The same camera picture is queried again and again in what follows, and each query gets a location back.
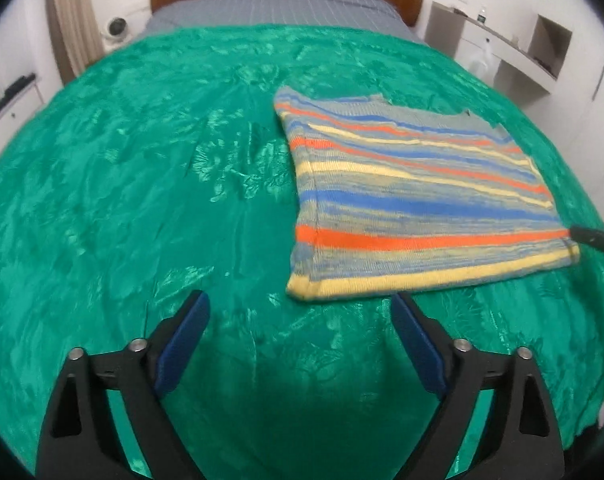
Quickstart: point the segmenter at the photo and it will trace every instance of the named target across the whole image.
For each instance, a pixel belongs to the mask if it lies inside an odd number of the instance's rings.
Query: blue gripper pad
[[[411,309],[397,294],[391,300],[391,321],[424,389],[443,399],[447,394],[444,360]]]
[[[159,397],[177,388],[210,317],[208,295],[202,292],[157,360],[155,393]]]

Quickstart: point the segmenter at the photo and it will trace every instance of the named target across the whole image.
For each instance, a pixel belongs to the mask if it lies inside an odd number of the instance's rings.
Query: metal screw
[[[518,348],[518,355],[522,359],[531,359],[533,357],[533,352],[531,352],[527,347],[521,346]]]
[[[467,339],[454,339],[453,346],[461,352],[468,352],[473,349],[473,345]]]
[[[68,358],[71,361],[75,361],[84,355],[84,351],[79,346],[73,348],[70,352],[68,352]]]
[[[144,350],[146,345],[148,345],[148,341],[143,337],[138,337],[128,344],[128,349],[133,352],[139,352],[140,350]]]

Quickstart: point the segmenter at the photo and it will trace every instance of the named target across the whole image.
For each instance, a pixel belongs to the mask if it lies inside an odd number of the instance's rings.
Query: striped knit sweater
[[[501,126],[287,87],[275,109],[297,176],[287,289],[298,298],[470,285],[579,257],[533,161]]]

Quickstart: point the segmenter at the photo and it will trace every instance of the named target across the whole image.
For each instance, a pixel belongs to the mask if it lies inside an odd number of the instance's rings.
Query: gray mattress
[[[423,43],[384,0],[184,0],[158,10],[140,37],[178,27],[259,23],[360,28]]]

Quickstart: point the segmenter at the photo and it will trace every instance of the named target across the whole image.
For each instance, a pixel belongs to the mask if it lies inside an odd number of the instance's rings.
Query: green blanket
[[[209,479],[390,479],[435,410],[387,298],[285,294],[297,196],[272,106],[382,93],[501,123],[540,168],[565,225],[602,227],[552,144],[507,99],[426,46],[316,27],[200,28],[107,57],[24,127],[0,160],[0,433],[34,465],[66,352],[123,348],[190,290],[211,322],[164,406]],[[604,257],[417,294],[453,336],[535,352],[565,445],[604,396]],[[470,461],[490,395],[451,472]],[[145,470],[121,399],[130,462]]]

